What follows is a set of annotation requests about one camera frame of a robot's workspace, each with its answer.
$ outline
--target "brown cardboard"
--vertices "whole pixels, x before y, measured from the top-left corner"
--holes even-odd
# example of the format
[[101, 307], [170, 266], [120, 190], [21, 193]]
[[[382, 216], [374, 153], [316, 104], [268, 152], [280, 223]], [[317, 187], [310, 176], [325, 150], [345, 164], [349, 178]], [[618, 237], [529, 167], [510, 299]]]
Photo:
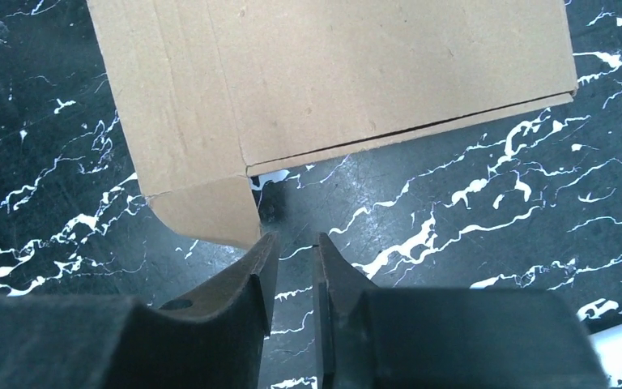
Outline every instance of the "brown cardboard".
[[247, 175], [571, 101], [562, 0], [88, 0], [139, 185], [259, 237]]

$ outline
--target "box seam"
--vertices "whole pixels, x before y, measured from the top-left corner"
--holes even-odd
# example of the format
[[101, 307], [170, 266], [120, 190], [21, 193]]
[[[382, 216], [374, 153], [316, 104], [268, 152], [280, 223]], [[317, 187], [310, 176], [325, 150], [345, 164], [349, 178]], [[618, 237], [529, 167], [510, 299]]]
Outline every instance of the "box seam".
[[578, 70], [576, 69], [576, 62], [573, 59], [573, 40], [571, 39], [571, 29], [569, 28], [569, 15], [566, 13], [566, 4], [564, 3], [564, 0], [556, 0], [559, 5], [558, 7], [561, 9], [561, 15], [563, 16], [563, 20], [565, 21], [564, 23], [564, 42], [567, 44], [567, 46], [569, 47], [569, 51], [571, 52], [571, 71], [573, 73], [573, 75], [575, 76], [575, 81], [574, 81], [574, 85], [573, 85], [573, 90], [570, 92], [571, 93], [571, 97], [575, 97], [576, 94], [578, 93], [578, 89], [580, 88], [580, 85], [578, 84]]
[[195, 187], [198, 187], [198, 186], [209, 185], [209, 184], [211, 184], [211, 183], [218, 182], [218, 181], [222, 181], [222, 180], [225, 180], [225, 179], [228, 179], [228, 178], [237, 178], [237, 177], [239, 177], [239, 178], [244, 178], [244, 179], [246, 179], [246, 180], [249, 180], [249, 176], [247, 176], [246, 174], [234, 174], [234, 175], [231, 175], [231, 176], [225, 176], [225, 177], [221, 177], [221, 178], [216, 178], [215, 180], [209, 180], [209, 181], [204, 181], [204, 182], [198, 182], [198, 183], [195, 183], [195, 184], [193, 184], [193, 185], [188, 185], [188, 186], [179, 186], [179, 187], [177, 187], [177, 188], [172, 188], [172, 189], [170, 189], [170, 190], [163, 190], [163, 191], [161, 191], [161, 192], [154, 193], [154, 194], [150, 194], [150, 195], [149, 195], [149, 194], [142, 194], [142, 196], [144, 196], [144, 198], [145, 198], [146, 200], [152, 200], [152, 199], [156, 199], [156, 198], [159, 198], [159, 197], [161, 197], [161, 196], [164, 196], [164, 195], [166, 195], [166, 194], [167, 194], [167, 195], [170, 195], [171, 193], [173, 193], [173, 192], [177, 192], [177, 191], [179, 191], [179, 190], [188, 190], [188, 189], [195, 188]]
[[475, 112], [475, 113], [469, 113], [469, 114], [462, 115], [462, 116], [459, 116], [459, 117], [456, 117], [456, 118], [444, 119], [444, 120], [440, 120], [440, 121], [437, 121], [437, 122], [430, 122], [428, 124], [423, 124], [423, 125], [419, 125], [419, 126], [413, 126], [413, 127], [410, 127], [410, 128], [404, 129], [404, 130], [396, 130], [396, 131], [392, 131], [392, 132], [389, 132], [389, 133], [386, 133], [386, 134], [382, 134], [382, 135], [375, 135], [375, 136], [368, 137], [368, 138], [361, 139], [361, 140], [355, 140], [355, 141], [351, 141], [351, 142], [335, 144], [335, 145], [330, 146], [330, 147], [322, 147], [322, 148], [319, 148], [319, 149], [316, 149], [316, 150], [311, 150], [311, 151], [308, 151], [308, 152], [301, 152], [301, 153], [294, 154], [294, 155], [291, 155], [291, 156], [284, 156], [284, 157], [281, 157], [281, 158], [275, 158], [273, 160], [264, 160], [263, 162], [258, 162], [256, 164], [247, 165], [246, 166], [247, 177], [249, 176], [249, 169], [253, 168], [254, 166], [269, 164], [271, 162], [276, 162], [276, 161], [280, 161], [280, 160], [286, 160], [286, 159], [294, 158], [294, 157], [298, 157], [298, 156], [306, 156], [306, 155], [314, 154], [314, 153], [317, 153], [317, 152], [324, 152], [324, 151], [327, 151], [327, 150], [332, 150], [332, 149], [337, 148], [337, 147], [351, 146], [353, 144], [358, 144], [358, 143], [363, 143], [363, 142], [370, 142], [370, 141], [376, 140], [376, 139], [388, 138], [390, 136], [406, 134], [406, 133], [409, 133], [409, 132], [412, 132], [412, 131], [423, 130], [423, 129], [426, 129], [426, 128], [429, 128], [429, 127], [434, 127], [434, 126], [439, 126], [439, 125], [442, 125], [442, 124], [446, 124], [448, 122], [454, 122], [454, 121], [461, 120], [461, 119], [464, 119], [464, 118], [470, 118], [470, 117], [473, 117], [475, 115], [480, 115], [480, 114], [483, 114], [483, 113], [490, 113], [490, 112], [497, 111], [499, 109], [505, 109], [505, 108], [514, 107], [515, 105], [528, 104], [528, 103], [532, 103], [534, 101], [550, 99], [550, 98], [553, 98], [553, 97], [556, 97], [556, 96], [562, 96], [562, 95], [565, 95], [565, 94], [569, 94], [570, 96], [572, 96], [574, 92], [575, 92], [575, 89], [564, 91], [564, 92], [559, 92], [559, 93], [554, 93], [554, 94], [551, 94], [551, 95], [537, 97], [537, 98], [530, 99], [530, 100], [519, 101], [518, 103], [513, 103], [513, 104], [509, 104], [509, 105], [502, 105], [500, 107], [496, 107], [496, 108], [492, 108], [492, 109], [485, 109], [483, 111], [479, 111], [479, 112]]
[[237, 116], [235, 115], [235, 105], [232, 103], [232, 94], [230, 93], [230, 84], [228, 83], [228, 74], [225, 72], [225, 66], [223, 66], [223, 56], [220, 55], [220, 45], [218, 44], [218, 36], [215, 33], [215, 25], [213, 24], [213, 16], [211, 16], [211, 4], [208, 0], [205, 1], [206, 10], [208, 13], [208, 20], [211, 23], [211, 33], [213, 34], [213, 40], [215, 42], [215, 51], [218, 53], [218, 65], [220, 71], [223, 72], [223, 81], [225, 82], [225, 91], [228, 93], [228, 105], [230, 106], [230, 114], [232, 120], [235, 122], [235, 132], [237, 136], [237, 146], [240, 148], [240, 158], [242, 159], [242, 165], [245, 166], [245, 175], [247, 164], [245, 161], [244, 148], [242, 147], [242, 139], [240, 137], [240, 128], [237, 125]]

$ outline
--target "hole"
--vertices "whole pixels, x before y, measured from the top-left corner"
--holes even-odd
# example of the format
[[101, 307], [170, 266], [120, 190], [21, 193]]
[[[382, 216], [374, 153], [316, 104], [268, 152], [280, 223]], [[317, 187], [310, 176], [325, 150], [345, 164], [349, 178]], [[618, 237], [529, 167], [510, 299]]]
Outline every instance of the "hole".
[[192, 306], [192, 302], [185, 298], [179, 300], [171, 300], [163, 304], [160, 308], [162, 310], [183, 310]]

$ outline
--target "black marble surface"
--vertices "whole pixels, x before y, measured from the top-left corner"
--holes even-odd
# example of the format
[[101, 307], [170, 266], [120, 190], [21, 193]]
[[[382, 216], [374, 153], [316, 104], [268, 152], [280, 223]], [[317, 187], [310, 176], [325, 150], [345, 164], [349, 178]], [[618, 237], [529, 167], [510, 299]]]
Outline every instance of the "black marble surface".
[[[622, 323], [622, 2], [566, 9], [572, 104], [253, 179], [284, 247], [260, 387], [315, 385], [317, 231], [379, 285], [553, 289]], [[144, 203], [85, 1], [0, 2], [0, 294], [160, 305], [241, 254]]]

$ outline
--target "cardboard box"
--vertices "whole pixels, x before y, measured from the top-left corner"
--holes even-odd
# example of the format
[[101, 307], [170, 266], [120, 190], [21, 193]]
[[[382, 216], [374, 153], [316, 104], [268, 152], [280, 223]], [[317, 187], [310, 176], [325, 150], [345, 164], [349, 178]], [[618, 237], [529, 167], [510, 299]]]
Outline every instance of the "cardboard box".
[[563, 0], [88, 0], [139, 185], [247, 247], [248, 176], [572, 100]]

